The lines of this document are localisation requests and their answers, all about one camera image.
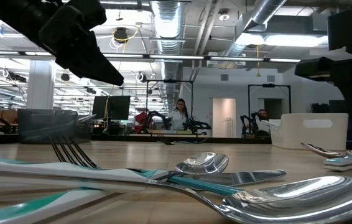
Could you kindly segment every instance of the door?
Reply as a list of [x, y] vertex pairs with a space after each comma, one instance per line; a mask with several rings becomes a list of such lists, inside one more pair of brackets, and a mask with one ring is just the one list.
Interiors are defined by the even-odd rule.
[[212, 112], [212, 137], [236, 137], [236, 100], [214, 98]]
[[282, 99], [264, 99], [264, 109], [269, 119], [281, 119]]

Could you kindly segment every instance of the red object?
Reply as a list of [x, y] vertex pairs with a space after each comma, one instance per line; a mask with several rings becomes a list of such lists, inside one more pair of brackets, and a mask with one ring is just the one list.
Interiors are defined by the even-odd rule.
[[136, 116], [136, 121], [139, 123], [139, 124], [144, 124], [146, 122], [146, 119], [147, 119], [147, 114], [146, 112], [142, 112], [141, 114], [137, 115]]
[[143, 125], [136, 125], [136, 126], [134, 127], [134, 130], [135, 130], [137, 133], [140, 133], [142, 129], [143, 129]]

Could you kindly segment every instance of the white door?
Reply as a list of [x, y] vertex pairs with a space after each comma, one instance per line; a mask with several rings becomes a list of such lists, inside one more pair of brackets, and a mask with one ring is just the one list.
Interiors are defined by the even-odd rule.
[[227, 98], [213, 99], [212, 137], [236, 137], [236, 100]]

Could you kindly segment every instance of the air duct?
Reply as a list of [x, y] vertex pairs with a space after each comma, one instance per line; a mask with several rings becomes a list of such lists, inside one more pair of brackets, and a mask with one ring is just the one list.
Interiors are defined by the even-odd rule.
[[[151, 3], [154, 17], [156, 36], [167, 41], [158, 41], [160, 54], [178, 55], [182, 53], [182, 43], [170, 41], [182, 36], [183, 29], [183, 3], [173, 1], [154, 1]], [[162, 79], [180, 79], [178, 77], [178, 63], [161, 62]], [[175, 97], [178, 95], [175, 85], [164, 85], [164, 93], [167, 98], [167, 107], [171, 110], [175, 104]]]
[[236, 40], [231, 44], [230, 48], [225, 51], [223, 56], [238, 57], [245, 49], [245, 45], [242, 43], [247, 42], [244, 41], [247, 38], [247, 36], [244, 36], [247, 34], [244, 33], [244, 31], [269, 22], [271, 17], [274, 16], [285, 2], [287, 2], [287, 0], [257, 0], [255, 2], [255, 8], [252, 11], [247, 12], [250, 13], [251, 17], [246, 22], [244, 21], [241, 35], [236, 37]]

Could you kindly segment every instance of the frame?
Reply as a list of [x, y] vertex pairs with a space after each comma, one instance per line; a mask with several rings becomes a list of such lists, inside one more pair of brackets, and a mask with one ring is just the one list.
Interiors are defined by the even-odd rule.
[[291, 102], [291, 90], [290, 85], [276, 85], [276, 84], [252, 84], [248, 85], [248, 117], [251, 117], [251, 87], [252, 86], [261, 86], [263, 88], [275, 88], [287, 87], [288, 88], [288, 100], [289, 100], [289, 113], [292, 113], [292, 102]]
[[193, 81], [179, 81], [179, 80], [147, 80], [146, 82], [146, 114], [148, 115], [148, 112], [149, 112], [149, 83], [150, 82], [163, 82], [163, 83], [169, 83], [169, 84], [174, 84], [174, 83], [190, 83], [191, 84], [191, 115], [190, 117], [193, 116], [193, 107], [194, 107], [194, 94], [193, 94], [193, 91], [194, 91], [194, 82]]

